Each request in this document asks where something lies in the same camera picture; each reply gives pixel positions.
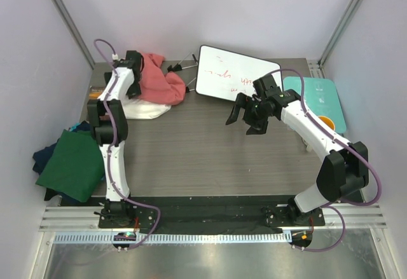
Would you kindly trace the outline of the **metal wire board stand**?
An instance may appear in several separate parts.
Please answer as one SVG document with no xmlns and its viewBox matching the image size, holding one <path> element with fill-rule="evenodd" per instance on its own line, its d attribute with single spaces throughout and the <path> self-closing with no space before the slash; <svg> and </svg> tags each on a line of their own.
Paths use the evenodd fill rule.
<svg viewBox="0 0 407 279">
<path fill-rule="evenodd" d="M 191 65 L 185 66 L 183 65 L 183 62 L 187 59 L 191 58 L 193 63 Z M 181 72 L 185 71 L 187 69 L 193 69 L 198 67 L 198 59 L 196 55 L 193 52 L 190 52 L 187 54 L 182 60 L 178 61 L 176 64 L 170 64 L 167 67 L 167 74 L 169 73 L 175 73 L 175 72 Z M 194 92 L 195 89 L 192 88 L 192 83 L 196 80 L 197 78 L 193 78 L 188 84 L 186 84 L 186 93 Z"/>
</svg>

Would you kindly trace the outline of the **red t shirt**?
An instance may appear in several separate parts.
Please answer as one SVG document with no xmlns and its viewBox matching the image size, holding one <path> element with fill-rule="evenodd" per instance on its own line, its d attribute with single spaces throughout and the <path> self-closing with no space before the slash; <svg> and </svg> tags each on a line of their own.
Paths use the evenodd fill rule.
<svg viewBox="0 0 407 279">
<path fill-rule="evenodd" d="M 178 105 L 186 95 L 185 82 L 174 72 L 164 73 L 164 57 L 155 53 L 142 53 L 144 68 L 141 72 L 139 99 L 163 105 Z"/>
</svg>

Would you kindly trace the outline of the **white dry erase board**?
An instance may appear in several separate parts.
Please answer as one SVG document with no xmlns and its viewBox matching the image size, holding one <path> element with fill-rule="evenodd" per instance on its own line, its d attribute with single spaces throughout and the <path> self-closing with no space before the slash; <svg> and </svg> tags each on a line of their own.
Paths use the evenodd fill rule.
<svg viewBox="0 0 407 279">
<path fill-rule="evenodd" d="M 253 82 L 281 66 L 260 58 L 202 45 L 195 91 L 207 97 L 235 101 L 238 93 L 255 94 Z"/>
</svg>

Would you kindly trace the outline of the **teal cutting board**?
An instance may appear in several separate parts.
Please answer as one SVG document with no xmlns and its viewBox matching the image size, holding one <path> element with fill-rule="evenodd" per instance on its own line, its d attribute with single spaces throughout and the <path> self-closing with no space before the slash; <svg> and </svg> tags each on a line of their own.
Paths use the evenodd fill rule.
<svg viewBox="0 0 407 279">
<path fill-rule="evenodd" d="M 318 116 L 330 118 L 337 133 L 345 133 L 347 126 L 336 86 L 324 78 L 304 78 L 306 105 Z"/>
</svg>

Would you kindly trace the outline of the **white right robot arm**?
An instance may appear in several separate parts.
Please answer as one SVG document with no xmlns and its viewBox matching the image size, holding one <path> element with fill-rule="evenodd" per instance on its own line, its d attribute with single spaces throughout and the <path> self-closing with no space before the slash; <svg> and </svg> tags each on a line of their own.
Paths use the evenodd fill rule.
<svg viewBox="0 0 407 279">
<path fill-rule="evenodd" d="M 368 149 L 362 142 L 351 143 L 325 125 L 294 90 L 282 91 L 273 76 L 267 74 L 254 81 L 255 94 L 238 93 L 226 120 L 236 122 L 244 111 L 248 135 L 263 135 L 268 119 L 285 123 L 312 147 L 322 161 L 315 183 L 289 199 L 287 217 L 295 225 L 303 224 L 319 207 L 364 188 L 369 183 L 366 166 Z"/>
</svg>

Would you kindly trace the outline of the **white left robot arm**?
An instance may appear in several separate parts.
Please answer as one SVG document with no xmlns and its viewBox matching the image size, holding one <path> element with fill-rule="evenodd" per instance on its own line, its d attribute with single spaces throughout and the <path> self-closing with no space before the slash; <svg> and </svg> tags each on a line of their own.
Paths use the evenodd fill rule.
<svg viewBox="0 0 407 279">
<path fill-rule="evenodd" d="M 144 59 L 138 51 L 128 50 L 125 58 L 115 58 L 113 70 L 104 74 L 106 87 L 99 97 L 87 104 L 91 135 L 96 141 L 106 175 L 106 200 L 125 201 L 130 189 L 125 176 L 124 149 L 128 123 L 123 109 L 126 97 L 141 94 L 139 81 Z"/>
</svg>

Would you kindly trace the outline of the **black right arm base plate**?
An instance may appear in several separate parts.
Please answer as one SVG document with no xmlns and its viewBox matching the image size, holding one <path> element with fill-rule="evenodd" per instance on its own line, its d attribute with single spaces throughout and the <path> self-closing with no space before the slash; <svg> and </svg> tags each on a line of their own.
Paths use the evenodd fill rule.
<svg viewBox="0 0 407 279">
<path fill-rule="evenodd" d="M 301 213 L 287 205 L 268 205 L 261 208 L 261 213 L 265 216 L 265 224 L 271 228 L 322 227 L 326 224 L 320 208 Z"/>
</svg>

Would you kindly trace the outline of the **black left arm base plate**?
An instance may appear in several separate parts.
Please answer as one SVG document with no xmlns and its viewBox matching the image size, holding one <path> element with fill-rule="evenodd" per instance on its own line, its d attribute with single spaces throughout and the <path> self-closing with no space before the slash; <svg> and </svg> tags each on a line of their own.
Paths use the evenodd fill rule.
<svg viewBox="0 0 407 279">
<path fill-rule="evenodd" d="M 101 229 L 152 228 L 157 220 L 158 211 L 153 208 L 133 205 L 127 201 L 106 200 L 101 210 L 95 211 L 99 217 Z"/>
</svg>

